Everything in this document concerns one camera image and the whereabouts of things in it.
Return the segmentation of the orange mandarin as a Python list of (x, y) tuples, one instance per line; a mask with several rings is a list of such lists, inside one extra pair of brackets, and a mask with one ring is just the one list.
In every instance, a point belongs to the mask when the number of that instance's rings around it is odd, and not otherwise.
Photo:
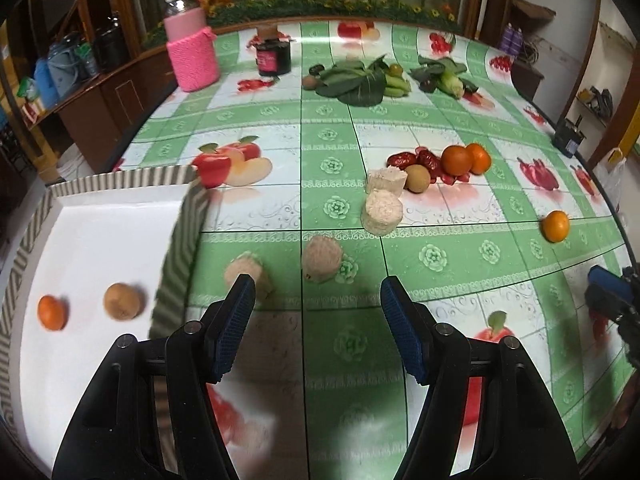
[(541, 233), (550, 243), (561, 243), (570, 232), (570, 218), (562, 210), (549, 212), (540, 222)]
[(481, 146), (478, 143), (470, 143), (465, 148), (472, 157), (472, 174), (474, 174), (474, 176), (482, 176), (483, 174), (486, 174), (491, 167), (492, 159), (484, 146)]
[(41, 325), (51, 332), (62, 330), (67, 322), (67, 309), (62, 300), (55, 296), (42, 296), (37, 306), (38, 320)]

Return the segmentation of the beige hexagonal cake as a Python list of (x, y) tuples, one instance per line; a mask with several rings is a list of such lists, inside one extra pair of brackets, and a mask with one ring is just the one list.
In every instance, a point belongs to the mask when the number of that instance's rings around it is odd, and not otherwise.
[(316, 283), (325, 282), (337, 274), (342, 259), (343, 249), (334, 238), (315, 235), (303, 250), (304, 278)]

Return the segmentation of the beige round cake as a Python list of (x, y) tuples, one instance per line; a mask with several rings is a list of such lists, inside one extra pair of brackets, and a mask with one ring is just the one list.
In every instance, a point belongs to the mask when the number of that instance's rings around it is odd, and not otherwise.
[(361, 211), (363, 229), (375, 236), (393, 232), (404, 218), (404, 207), (393, 193), (373, 190), (367, 197)]

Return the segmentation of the brown longan fruit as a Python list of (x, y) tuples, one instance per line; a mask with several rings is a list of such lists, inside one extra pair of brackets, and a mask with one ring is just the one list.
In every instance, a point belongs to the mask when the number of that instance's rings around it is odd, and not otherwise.
[(422, 165), (410, 165), (404, 169), (407, 174), (405, 189), (414, 194), (425, 192), (431, 185), (431, 174)]

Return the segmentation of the beige cake back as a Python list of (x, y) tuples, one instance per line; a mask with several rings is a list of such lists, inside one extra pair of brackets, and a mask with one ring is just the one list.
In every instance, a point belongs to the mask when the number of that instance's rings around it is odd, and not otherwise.
[(366, 190), (368, 194), (373, 191), (387, 191), (399, 197), (405, 188), (407, 178), (405, 170), (394, 166), (372, 169), (367, 174)]

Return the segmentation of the large orange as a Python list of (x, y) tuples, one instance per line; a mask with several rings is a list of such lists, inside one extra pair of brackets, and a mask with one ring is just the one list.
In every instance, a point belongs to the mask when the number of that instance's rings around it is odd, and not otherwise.
[(465, 146), (449, 145), (442, 151), (440, 164), (442, 171), (451, 177), (460, 177), (468, 174), (473, 166), (473, 155)]

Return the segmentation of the black box on table edge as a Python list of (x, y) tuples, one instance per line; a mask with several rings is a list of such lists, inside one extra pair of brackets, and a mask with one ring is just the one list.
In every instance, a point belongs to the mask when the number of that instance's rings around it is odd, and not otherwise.
[(572, 158), (578, 152), (579, 145), (585, 139), (584, 134), (580, 131), (579, 125), (582, 116), (579, 116), (577, 122), (572, 122), (568, 118), (563, 118), (556, 125), (551, 143), (564, 156)]

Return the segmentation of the striped white tray box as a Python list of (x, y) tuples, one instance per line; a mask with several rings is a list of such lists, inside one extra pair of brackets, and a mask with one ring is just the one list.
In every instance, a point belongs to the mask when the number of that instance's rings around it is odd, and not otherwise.
[[(47, 189), (17, 246), (1, 306), (1, 425), (50, 472), (75, 408), (115, 339), (163, 337), (184, 322), (208, 195), (194, 168), (95, 174)], [(103, 307), (114, 283), (139, 292), (136, 318)], [(67, 322), (46, 330), (42, 296)]]

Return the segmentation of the wooden sideboard cabinet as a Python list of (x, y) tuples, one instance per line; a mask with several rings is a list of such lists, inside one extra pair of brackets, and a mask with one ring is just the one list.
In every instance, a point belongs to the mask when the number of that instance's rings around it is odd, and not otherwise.
[(166, 49), (158, 47), (90, 79), (29, 130), (40, 130), (47, 140), (62, 136), (54, 142), (57, 151), (75, 143), (98, 174), (115, 166), (146, 120), (176, 89)]

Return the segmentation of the dark plum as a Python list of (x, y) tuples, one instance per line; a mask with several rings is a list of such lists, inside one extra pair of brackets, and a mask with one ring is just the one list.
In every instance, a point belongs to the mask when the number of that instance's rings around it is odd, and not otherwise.
[(419, 86), (420, 90), (425, 93), (433, 93), (437, 88), (437, 80), (436, 79), (425, 79), (420, 82)]

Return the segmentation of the green leafy bok choy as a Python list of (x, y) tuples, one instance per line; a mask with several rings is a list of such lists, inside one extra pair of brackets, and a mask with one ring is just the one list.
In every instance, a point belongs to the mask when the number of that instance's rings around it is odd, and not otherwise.
[(385, 56), (369, 64), (346, 60), (330, 67), (322, 64), (311, 66), (307, 75), (319, 79), (314, 92), (322, 98), (337, 99), (348, 106), (374, 107), (381, 104), (386, 96), (402, 99), (411, 93), (411, 84), (404, 74), (399, 77), (390, 74), (392, 64), (385, 61)]

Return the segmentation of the kiwi fruit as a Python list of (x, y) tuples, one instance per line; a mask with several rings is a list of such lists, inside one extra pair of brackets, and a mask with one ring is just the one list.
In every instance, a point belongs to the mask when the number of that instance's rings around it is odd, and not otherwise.
[(307, 75), (302, 79), (302, 87), (304, 90), (314, 90), (318, 87), (319, 79), (312, 75)]

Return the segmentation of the pink knit-sleeved bottle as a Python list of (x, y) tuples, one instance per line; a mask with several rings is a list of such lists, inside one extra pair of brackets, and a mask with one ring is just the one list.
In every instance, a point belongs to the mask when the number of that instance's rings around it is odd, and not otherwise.
[(166, 49), (177, 84), (184, 92), (202, 90), (218, 81), (216, 35), (206, 23), (198, 0), (165, 0)]

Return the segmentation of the blue thermos jug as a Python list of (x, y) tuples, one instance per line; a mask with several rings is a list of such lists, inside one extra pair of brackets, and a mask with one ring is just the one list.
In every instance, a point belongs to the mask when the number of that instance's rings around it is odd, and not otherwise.
[(46, 110), (52, 110), (58, 105), (60, 96), (51, 76), (48, 62), (45, 58), (38, 58), (35, 66), (34, 79), (38, 88), (40, 100)]

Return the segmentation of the grey kettle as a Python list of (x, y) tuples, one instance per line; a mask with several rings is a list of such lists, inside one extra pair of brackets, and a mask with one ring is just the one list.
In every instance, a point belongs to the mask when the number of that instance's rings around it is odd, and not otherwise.
[(51, 44), (47, 63), (50, 75), (61, 100), (78, 90), (87, 80), (76, 46), (68, 42)]

